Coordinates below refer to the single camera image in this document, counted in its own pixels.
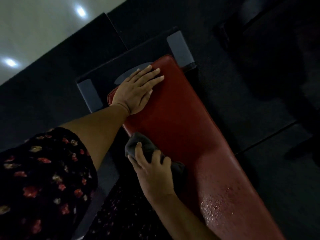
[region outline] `sleeve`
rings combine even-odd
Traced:
[[[0,239],[70,239],[98,185],[86,147],[64,128],[0,153]]]

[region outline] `person's right hand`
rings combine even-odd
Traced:
[[[143,155],[141,142],[136,145],[135,157],[136,160],[128,156],[138,175],[142,191],[151,205],[166,200],[168,196],[175,196],[170,157],[165,157],[161,164],[161,151],[155,150],[151,163],[148,163]]]
[[[149,101],[152,88],[165,78],[161,76],[153,79],[160,73],[160,69],[151,70],[152,66],[148,65],[144,70],[138,69],[126,78],[118,87],[111,105],[121,105],[128,111],[128,115],[140,112]]]

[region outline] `white tile floor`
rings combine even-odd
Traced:
[[[0,85],[126,0],[0,0]]]

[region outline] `person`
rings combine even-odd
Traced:
[[[141,111],[160,69],[137,70],[112,104],[0,153],[0,239],[70,239],[97,188],[97,170],[126,118]],[[171,159],[135,148],[84,239],[218,239],[174,192]]]

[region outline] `red upholstery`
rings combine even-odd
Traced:
[[[154,87],[146,107],[125,121],[126,132],[146,135],[165,155],[187,166],[180,198],[201,212],[221,239],[284,239],[174,59],[166,55],[152,66],[165,79]],[[115,91],[108,95],[109,104]]]

